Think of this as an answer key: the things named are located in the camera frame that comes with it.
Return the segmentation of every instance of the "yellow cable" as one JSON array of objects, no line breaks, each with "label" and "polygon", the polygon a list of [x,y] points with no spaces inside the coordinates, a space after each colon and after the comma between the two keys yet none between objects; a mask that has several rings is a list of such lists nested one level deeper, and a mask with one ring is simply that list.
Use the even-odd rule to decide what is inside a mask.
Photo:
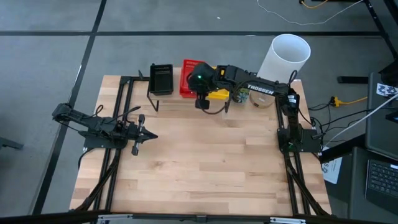
[{"label": "yellow cable", "polygon": [[350,105],[350,104],[353,104],[353,103],[357,103],[357,102],[366,100],[367,98],[368,98],[368,97],[366,96],[366,97],[364,97],[364,98],[361,98],[361,99],[358,99],[358,100],[354,100],[354,101],[351,101],[351,102],[341,102],[340,104]]},{"label": "yellow cable", "polygon": [[302,3],[305,7],[309,8],[309,9],[316,9],[316,8],[318,8],[319,6],[323,5],[324,3],[328,2],[328,1],[329,1],[329,0],[325,0],[324,2],[320,3],[320,4],[317,5],[317,6],[308,6],[308,5],[306,5],[306,4],[304,3],[304,1],[302,1],[301,3]]}]

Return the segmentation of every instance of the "black line on floor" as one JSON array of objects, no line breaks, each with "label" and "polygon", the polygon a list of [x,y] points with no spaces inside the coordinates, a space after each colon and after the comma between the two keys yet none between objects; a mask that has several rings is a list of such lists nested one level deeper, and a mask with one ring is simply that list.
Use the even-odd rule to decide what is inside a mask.
[{"label": "black line on floor", "polygon": [[99,31],[97,36],[218,36],[218,35],[256,35],[274,36],[281,34],[294,34],[302,36],[380,36],[379,31]]},{"label": "black line on floor", "polygon": [[[98,13],[97,13],[97,16],[95,19],[92,33],[96,32],[98,30],[98,27],[101,22],[102,14],[104,13],[105,5],[106,5],[106,0],[102,0],[101,4],[99,6],[99,9],[98,9]],[[80,64],[80,69],[78,71],[75,83],[73,85],[72,92],[70,93],[68,103],[72,107],[74,107],[74,105],[76,103],[77,96],[79,94],[79,90],[81,87],[81,83],[83,81],[83,77],[86,72],[87,63],[88,63],[91,51],[94,46],[94,41],[95,41],[95,35],[91,35],[90,38],[88,39],[86,50],[85,50],[85,53],[83,54],[83,58],[82,58],[81,64]],[[47,197],[47,193],[49,192],[52,177],[54,175],[55,168],[57,167],[57,162],[58,162],[58,159],[61,154],[61,149],[63,146],[63,142],[65,140],[66,134],[67,134],[67,127],[65,125],[61,125],[59,132],[56,135],[55,143],[53,144],[53,148],[51,150],[50,162],[47,166],[47,169],[45,170],[45,175],[44,175],[44,178],[42,181],[42,185],[40,186],[39,194],[37,195],[37,200],[34,205],[33,212],[32,212],[33,215],[39,215],[42,213],[45,199]]]},{"label": "black line on floor", "polygon": [[84,36],[91,35],[90,31],[0,31],[0,36]]}]

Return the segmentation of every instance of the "yellow object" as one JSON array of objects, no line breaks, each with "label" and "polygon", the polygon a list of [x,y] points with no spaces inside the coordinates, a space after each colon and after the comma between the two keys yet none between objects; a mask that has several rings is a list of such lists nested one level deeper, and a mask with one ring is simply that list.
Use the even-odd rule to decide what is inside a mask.
[{"label": "yellow object", "polygon": [[319,6],[323,5],[324,3],[328,2],[328,1],[329,1],[329,0],[325,0],[324,2],[322,2],[322,3],[320,3],[320,4],[316,5],[316,6],[308,6],[308,5],[306,5],[306,4],[304,3],[304,1],[302,1],[301,3],[302,3],[305,7],[309,8],[309,9],[316,9],[316,8],[318,8]]},{"label": "yellow object", "polygon": [[225,89],[218,90],[216,92],[210,93],[207,97],[214,100],[225,100],[229,97],[229,91]]},{"label": "yellow object", "polygon": [[343,102],[343,101],[341,101],[341,100],[339,100],[338,98],[337,98],[337,96],[334,96],[334,99],[332,100],[332,106],[334,106],[334,107],[339,107],[340,105],[350,105],[350,104],[353,104],[353,103],[357,103],[357,102],[360,102],[360,101],[363,101],[363,100],[366,100],[367,99],[367,97],[364,97],[364,98],[361,98],[361,99],[358,99],[358,100],[354,100],[354,101],[351,101],[351,102]]}]

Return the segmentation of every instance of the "black tray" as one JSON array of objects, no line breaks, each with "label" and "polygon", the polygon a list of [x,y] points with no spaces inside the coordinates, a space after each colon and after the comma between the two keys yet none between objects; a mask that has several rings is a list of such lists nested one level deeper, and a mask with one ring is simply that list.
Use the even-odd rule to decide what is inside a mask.
[{"label": "black tray", "polygon": [[173,93],[173,65],[150,66],[149,91],[157,96]]}]

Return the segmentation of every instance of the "floor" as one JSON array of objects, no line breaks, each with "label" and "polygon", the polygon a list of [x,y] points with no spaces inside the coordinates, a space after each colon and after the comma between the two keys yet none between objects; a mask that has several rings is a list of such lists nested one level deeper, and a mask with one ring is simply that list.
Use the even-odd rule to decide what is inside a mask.
[{"label": "floor", "polygon": [[[372,0],[384,27],[398,47],[397,25],[382,1]],[[91,31],[101,0],[2,0],[0,31]],[[324,21],[349,3],[328,2],[317,10],[291,0],[259,4],[301,23]],[[261,9],[256,0],[107,0],[98,31],[376,31],[364,4],[348,9],[326,24],[298,26]],[[231,64],[256,71],[273,36],[186,35],[96,37],[75,108],[92,113],[103,75],[147,75],[152,63],[181,66],[184,58]],[[340,75],[365,76],[392,62],[380,37],[303,37],[312,56],[300,71],[309,106],[330,96],[350,101],[366,96],[366,85],[340,85]],[[25,215],[32,208],[58,124],[51,112],[68,101],[86,50],[88,36],[0,36],[0,136],[24,144],[23,150],[0,151],[0,217]],[[362,110],[366,102],[332,108],[331,118]],[[327,110],[311,112],[322,123]],[[341,120],[335,126],[345,126]],[[341,139],[364,132],[364,124]],[[336,132],[326,135],[330,139]],[[83,138],[68,131],[44,205],[44,213],[65,212],[75,184]],[[346,215],[344,193],[328,185],[333,213]]]}]

